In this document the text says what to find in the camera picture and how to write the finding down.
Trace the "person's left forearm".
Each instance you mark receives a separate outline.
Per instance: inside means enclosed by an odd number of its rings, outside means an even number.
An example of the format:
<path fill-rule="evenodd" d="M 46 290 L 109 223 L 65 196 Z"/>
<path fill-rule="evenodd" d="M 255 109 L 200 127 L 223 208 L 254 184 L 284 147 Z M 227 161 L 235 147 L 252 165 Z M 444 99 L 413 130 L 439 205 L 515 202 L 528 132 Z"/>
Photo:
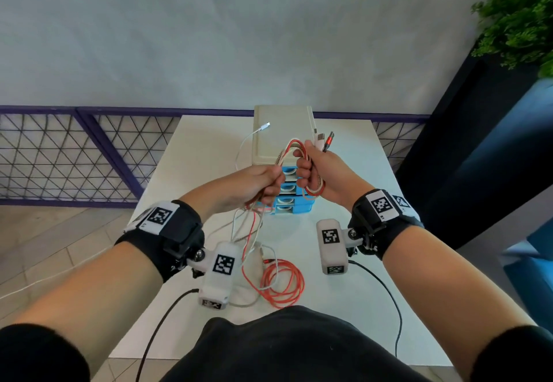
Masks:
<path fill-rule="evenodd" d="M 14 322 L 56 331 L 95 376 L 162 285 L 150 259 L 125 241 L 78 267 Z"/>

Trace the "person's black shirt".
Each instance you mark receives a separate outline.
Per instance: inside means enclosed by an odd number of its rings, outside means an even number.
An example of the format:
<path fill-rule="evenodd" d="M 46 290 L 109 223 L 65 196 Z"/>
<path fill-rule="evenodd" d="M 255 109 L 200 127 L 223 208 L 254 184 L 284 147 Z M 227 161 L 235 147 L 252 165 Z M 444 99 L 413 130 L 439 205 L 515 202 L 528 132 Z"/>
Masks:
<path fill-rule="evenodd" d="M 90 382 L 83 355 L 53 330 L 0 330 L 0 382 Z M 494 338 L 470 382 L 553 382 L 553 335 L 525 326 Z M 339 318 L 294 306 L 237 325 L 216 317 L 160 382 L 427 382 Z"/>

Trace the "purple mesh railing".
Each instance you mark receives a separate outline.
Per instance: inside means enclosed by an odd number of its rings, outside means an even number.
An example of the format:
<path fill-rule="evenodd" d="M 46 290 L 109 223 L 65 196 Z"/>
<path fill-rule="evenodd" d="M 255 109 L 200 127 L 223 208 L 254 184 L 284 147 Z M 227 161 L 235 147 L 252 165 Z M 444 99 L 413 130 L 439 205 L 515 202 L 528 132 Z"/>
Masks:
<path fill-rule="evenodd" d="M 0 205 L 133 208 L 183 115 L 253 110 L 0 105 Z"/>

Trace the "black planter box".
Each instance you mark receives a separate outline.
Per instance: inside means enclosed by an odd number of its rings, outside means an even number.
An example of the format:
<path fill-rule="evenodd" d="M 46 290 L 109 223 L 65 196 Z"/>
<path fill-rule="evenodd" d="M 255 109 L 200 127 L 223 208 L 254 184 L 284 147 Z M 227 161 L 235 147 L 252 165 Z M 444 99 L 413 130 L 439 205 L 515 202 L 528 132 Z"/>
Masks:
<path fill-rule="evenodd" d="M 553 185 L 553 78 L 538 71 L 467 56 L 396 173 L 455 250 Z"/>

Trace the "blue seat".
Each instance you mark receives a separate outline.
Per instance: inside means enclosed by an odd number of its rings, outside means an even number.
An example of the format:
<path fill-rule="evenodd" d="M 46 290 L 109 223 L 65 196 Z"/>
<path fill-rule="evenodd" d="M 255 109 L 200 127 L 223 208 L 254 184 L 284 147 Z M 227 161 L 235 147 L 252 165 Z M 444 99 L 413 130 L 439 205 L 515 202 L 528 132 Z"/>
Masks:
<path fill-rule="evenodd" d="M 553 217 L 504 254 L 503 270 L 530 317 L 553 334 Z"/>

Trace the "white blue drawer organiser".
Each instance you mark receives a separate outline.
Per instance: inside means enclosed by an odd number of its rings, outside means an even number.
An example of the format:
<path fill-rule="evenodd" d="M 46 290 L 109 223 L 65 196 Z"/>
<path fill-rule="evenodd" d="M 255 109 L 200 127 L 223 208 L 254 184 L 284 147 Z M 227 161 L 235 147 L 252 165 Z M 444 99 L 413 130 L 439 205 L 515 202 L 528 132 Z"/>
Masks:
<path fill-rule="evenodd" d="M 266 214 L 299 215 L 309 213 L 315 198 L 297 185 L 294 152 L 305 140 L 314 141 L 317 131 L 310 106 L 259 105 L 254 108 L 252 164 L 277 164 L 285 181 Z"/>

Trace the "person's right forearm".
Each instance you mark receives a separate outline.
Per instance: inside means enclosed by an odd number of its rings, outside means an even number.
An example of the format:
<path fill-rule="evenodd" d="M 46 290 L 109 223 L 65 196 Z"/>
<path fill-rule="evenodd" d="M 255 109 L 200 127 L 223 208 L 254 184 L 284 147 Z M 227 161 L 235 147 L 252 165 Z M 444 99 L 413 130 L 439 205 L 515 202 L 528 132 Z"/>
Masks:
<path fill-rule="evenodd" d="M 402 231 L 383 255 L 383 264 L 464 381 L 495 337 L 536 326 L 486 275 L 421 227 Z"/>

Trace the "person's left hand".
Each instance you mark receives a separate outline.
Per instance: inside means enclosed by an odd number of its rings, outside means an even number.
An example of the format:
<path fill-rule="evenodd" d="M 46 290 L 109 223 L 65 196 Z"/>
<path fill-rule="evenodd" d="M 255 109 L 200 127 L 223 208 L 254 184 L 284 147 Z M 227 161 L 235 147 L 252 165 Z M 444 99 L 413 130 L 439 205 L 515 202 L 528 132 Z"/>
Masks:
<path fill-rule="evenodd" d="M 179 198 L 205 223 L 211 216 L 260 202 L 272 206 L 283 182 L 255 182 L 253 166 L 205 183 Z"/>

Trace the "person's right hand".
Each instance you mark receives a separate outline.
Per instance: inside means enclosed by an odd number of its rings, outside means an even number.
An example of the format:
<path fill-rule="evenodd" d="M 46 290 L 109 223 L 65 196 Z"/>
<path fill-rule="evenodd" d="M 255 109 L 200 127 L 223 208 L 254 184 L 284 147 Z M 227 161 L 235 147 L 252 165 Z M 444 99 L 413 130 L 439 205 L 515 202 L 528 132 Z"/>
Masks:
<path fill-rule="evenodd" d="M 315 190 L 318 179 L 325 182 L 321 197 L 352 211 L 355 202 L 375 187 L 363 180 L 335 153 L 328 153 L 328 160 L 305 160 L 300 150 L 294 151 L 297 186 Z"/>

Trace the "green plant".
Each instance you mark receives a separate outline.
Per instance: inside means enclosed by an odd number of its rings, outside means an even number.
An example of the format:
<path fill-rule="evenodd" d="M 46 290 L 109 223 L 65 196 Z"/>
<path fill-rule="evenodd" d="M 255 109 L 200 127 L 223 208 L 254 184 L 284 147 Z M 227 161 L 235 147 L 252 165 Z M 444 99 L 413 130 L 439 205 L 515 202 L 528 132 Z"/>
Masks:
<path fill-rule="evenodd" d="M 553 0 L 480 0 L 471 10 L 480 31 L 471 56 L 498 55 L 509 70 L 536 65 L 539 78 L 553 78 Z"/>

